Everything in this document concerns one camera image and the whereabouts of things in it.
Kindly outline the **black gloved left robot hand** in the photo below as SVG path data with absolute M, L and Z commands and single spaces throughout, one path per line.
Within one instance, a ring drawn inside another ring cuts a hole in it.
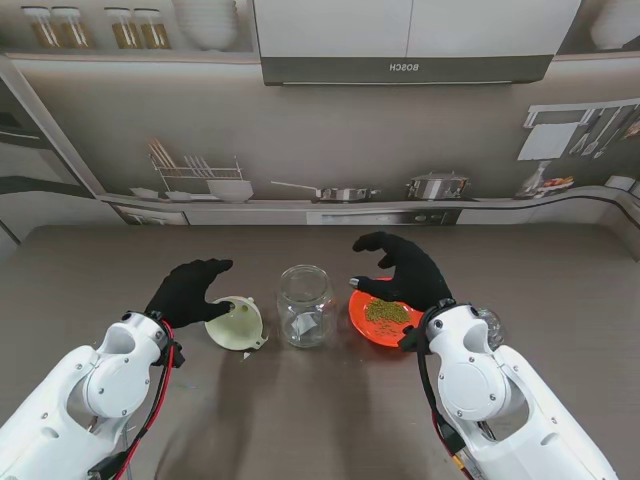
M 232 266 L 232 260 L 212 258 L 174 268 L 161 283 L 144 314 L 178 329 L 229 313 L 234 309 L 231 302 L 210 303 L 206 300 L 206 292 L 214 280 Z

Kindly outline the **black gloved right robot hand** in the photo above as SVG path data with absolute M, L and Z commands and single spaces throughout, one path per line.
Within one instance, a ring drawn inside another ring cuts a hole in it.
M 374 232 L 361 236 L 355 252 L 382 251 L 378 266 L 390 277 L 356 276 L 348 305 L 352 325 L 367 340 L 413 352 L 425 314 L 433 315 L 456 304 L 440 269 L 415 243 L 398 235 Z

